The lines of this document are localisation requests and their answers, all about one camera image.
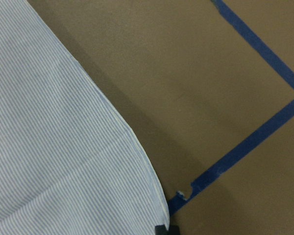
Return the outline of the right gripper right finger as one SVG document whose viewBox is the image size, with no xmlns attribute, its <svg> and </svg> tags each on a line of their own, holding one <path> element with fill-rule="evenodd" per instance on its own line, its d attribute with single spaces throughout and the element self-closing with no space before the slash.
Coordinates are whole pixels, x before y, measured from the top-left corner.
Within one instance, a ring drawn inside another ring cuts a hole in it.
<svg viewBox="0 0 294 235">
<path fill-rule="evenodd" d="M 177 225 L 170 225 L 168 235 L 179 235 L 179 227 Z"/>
</svg>

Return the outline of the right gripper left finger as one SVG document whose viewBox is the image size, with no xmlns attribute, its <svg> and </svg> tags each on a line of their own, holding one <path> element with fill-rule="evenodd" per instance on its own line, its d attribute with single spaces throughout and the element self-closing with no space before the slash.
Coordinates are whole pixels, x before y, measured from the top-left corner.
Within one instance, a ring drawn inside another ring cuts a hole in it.
<svg viewBox="0 0 294 235">
<path fill-rule="evenodd" d="M 167 235 L 168 230 L 165 225 L 155 226 L 155 235 Z"/>
</svg>

